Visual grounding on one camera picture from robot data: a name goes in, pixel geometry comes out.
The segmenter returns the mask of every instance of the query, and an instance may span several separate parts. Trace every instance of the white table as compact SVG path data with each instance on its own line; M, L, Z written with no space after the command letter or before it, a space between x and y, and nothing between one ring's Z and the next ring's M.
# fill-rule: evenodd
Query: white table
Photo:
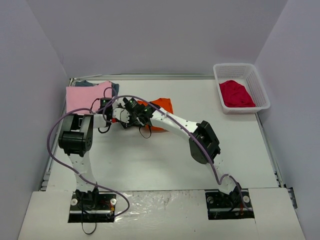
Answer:
M229 173L249 189L255 219L208 220L204 190L217 183L192 159L189 143L170 132L144 139L137 129L114 124L106 134L94 132L91 166L99 184L125 192L130 210L86 236L79 223L68 223L74 174L54 163L46 192L32 195L19 240L304 239L288 192L278 187L256 116L224 115L214 80L113 82L120 95L170 98L175 115L209 122ZM55 156L70 164L61 149ZM125 207L118 197L116 211Z

